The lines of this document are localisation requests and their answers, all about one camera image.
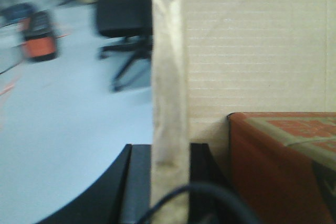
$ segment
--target cardboard box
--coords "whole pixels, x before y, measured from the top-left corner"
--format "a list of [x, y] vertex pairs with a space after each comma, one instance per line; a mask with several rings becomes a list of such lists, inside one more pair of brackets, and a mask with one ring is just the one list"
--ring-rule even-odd
[[265, 223], [336, 223], [336, 113], [234, 113], [235, 187]]
[[184, 0], [184, 8], [191, 141], [209, 143], [222, 166], [232, 112], [336, 111], [336, 0]]

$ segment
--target red box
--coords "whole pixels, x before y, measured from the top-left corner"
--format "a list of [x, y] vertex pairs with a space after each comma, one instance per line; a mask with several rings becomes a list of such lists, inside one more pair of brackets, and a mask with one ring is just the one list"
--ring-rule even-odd
[[336, 113], [229, 121], [233, 183], [265, 223], [336, 223]]

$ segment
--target office chair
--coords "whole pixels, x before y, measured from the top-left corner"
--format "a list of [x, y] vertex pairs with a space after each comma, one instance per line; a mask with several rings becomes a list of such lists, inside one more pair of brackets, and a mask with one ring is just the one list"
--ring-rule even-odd
[[101, 48], [100, 59], [105, 58], [107, 51], [131, 51], [131, 58], [112, 78], [112, 90], [117, 92], [135, 80], [126, 84], [120, 79], [131, 65], [139, 59], [151, 60], [152, 41], [152, 2], [151, 0], [98, 0], [96, 25], [98, 32], [109, 38], [138, 37], [136, 42], [124, 39], [121, 44]]

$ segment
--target floor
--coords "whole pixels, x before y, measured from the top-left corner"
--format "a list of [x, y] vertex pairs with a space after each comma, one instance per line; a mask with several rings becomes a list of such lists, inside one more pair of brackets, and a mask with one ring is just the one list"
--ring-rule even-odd
[[[129, 55], [98, 59], [111, 39], [95, 31], [94, 11], [76, 3], [50, 10], [59, 33], [71, 33], [58, 39], [59, 57], [24, 61], [0, 76], [0, 90], [18, 78], [0, 96], [0, 223], [47, 217], [90, 186], [126, 143], [151, 143], [149, 63], [134, 66], [131, 74], [145, 71], [133, 85], [111, 92]], [[0, 55], [0, 67], [13, 59]]]

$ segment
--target blue object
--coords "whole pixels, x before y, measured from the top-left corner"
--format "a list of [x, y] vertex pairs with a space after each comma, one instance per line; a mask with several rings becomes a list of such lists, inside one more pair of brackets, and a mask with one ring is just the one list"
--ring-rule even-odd
[[27, 3], [13, 5], [0, 12], [8, 24], [14, 24], [37, 12], [35, 6]]

